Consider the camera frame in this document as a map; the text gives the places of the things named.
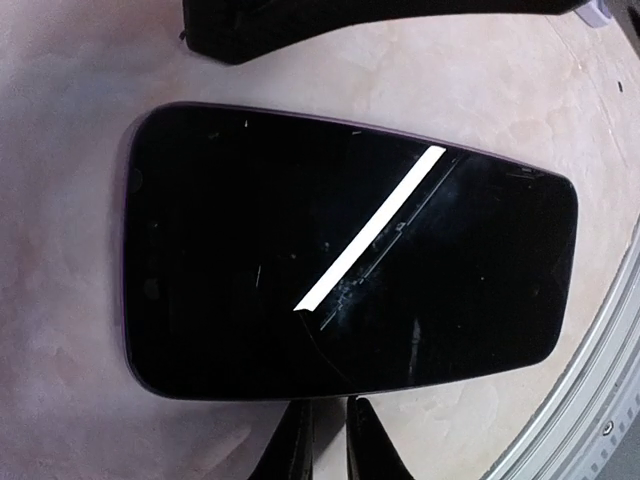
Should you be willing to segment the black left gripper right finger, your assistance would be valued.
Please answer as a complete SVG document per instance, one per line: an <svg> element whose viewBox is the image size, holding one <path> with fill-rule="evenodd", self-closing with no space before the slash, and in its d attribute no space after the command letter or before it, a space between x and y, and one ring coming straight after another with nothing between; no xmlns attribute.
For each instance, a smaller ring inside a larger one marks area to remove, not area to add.
<svg viewBox="0 0 640 480"><path fill-rule="evenodd" d="M414 479L366 398L348 399L346 427L349 479Z"/></svg>

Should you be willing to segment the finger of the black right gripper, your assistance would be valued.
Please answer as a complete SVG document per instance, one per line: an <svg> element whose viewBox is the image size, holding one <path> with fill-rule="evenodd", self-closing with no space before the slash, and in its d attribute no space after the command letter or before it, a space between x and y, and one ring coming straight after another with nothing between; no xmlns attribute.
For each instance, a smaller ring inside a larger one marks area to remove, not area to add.
<svg viewBox="0 0 640 480"><path fill-rule="evenodd" d="M380 21L464 14L562 15L574 0L192 0L182 3L189 50L239 65L301 41Z"/></svg>

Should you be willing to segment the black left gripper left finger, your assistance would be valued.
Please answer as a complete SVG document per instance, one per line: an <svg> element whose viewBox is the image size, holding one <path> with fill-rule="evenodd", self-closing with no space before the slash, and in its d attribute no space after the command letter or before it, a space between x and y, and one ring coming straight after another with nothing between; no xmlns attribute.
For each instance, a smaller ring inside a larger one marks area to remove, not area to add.
<svg viewBox="0 0 640 480"><path fill-rule="evenodd" d="M312 445L312 404L308 400L292 401L248 479L312 479Z"/></svg>

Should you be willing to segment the purple-edged black smartphone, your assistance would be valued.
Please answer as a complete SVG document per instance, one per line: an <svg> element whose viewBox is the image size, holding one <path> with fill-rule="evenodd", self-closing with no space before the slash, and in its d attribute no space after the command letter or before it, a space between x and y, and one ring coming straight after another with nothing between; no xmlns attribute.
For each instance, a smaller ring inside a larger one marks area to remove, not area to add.
<svg viewBox="0 0 640 480"><path fill-rule="evenodd" d="M174 103L128 156L129 368L175 399L350 396L545 360L565 317L565 177L431 139Z"/></svg>

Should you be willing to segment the lavender phone case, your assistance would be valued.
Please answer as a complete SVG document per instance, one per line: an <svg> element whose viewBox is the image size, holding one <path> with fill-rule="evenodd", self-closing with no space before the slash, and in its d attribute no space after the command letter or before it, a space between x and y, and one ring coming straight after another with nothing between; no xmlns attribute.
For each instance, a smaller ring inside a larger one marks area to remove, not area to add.
<svg viewBox="0 0 640 480"><path fill-rule="evenodd" d="M605 27L613 19L604 0L589 0L576 8L575 13L591 28Z"/></svg>

